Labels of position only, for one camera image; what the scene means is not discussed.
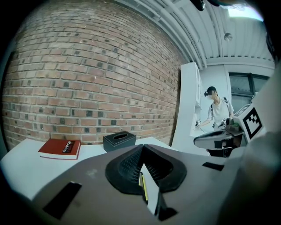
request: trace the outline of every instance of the brick wall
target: brick wall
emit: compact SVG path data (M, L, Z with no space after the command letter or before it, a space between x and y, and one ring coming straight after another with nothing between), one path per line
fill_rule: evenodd
M115 3L45 4L19 31L5 76L9 148L25 138L96 144L118 131L168 143L181 64L163 31Z

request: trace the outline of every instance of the black slot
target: black slot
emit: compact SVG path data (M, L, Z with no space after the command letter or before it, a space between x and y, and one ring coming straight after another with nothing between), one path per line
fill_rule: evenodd
M214 141L216 149L222 149L223 141Z
M208 168L211 168L211 169L214 169L217 171L222 171L224 168L224 165L218 165L218 164L208 163L208 162L204 163L202 166L208 167Z
M74 199L77 192L82 187L81 184L68 183L44 208L43 210L51 216L61 219L67 207Z
M155 208L154 215L158 217L158 220L164 221L176 214L177 214L177 211L175 211L173 208L167 207L163 194L159 192L157 206Z

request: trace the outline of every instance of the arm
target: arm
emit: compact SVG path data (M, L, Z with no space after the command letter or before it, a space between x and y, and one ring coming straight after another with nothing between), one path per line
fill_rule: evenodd
M209 124L211 121L206 119L202 124L200 124L200 127L205 126L207 124Z
M230 102L229 102L228 111L229 111L229 117L233 118L233 111L234 111L234 109L233 109L232 104Z
M212 110L211 110L211 107L209 107L209 110L208 110L208 119L206 119L202 124L200 124L199 127L202 127L202 126L205 126L205 125L209 124L212 119L213 119L213 112L212 112Z

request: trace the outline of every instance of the white shirt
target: white shirt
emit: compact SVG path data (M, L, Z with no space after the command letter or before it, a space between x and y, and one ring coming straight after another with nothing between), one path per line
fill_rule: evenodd
M218 128L223 119L228 118L234 111L228 99L227 102L228 104L225 102L224 98L220 97L219 104L216 105L214 102L212 103L213 111L211 110L211 106L209 107L208 120L211 121L213 118L215 119L215 129Z

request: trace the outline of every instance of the backpack strap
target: backpack strap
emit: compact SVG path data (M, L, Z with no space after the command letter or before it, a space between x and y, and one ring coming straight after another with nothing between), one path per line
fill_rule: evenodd
M211 111L213 112L213 105L211 105ZM213 129L215 128L215 122L214 122L212 128L213 128Z
M228 104L228 100L226 97L223 98L224 99L224 102L227 104L227 107L229 108L229 104Z

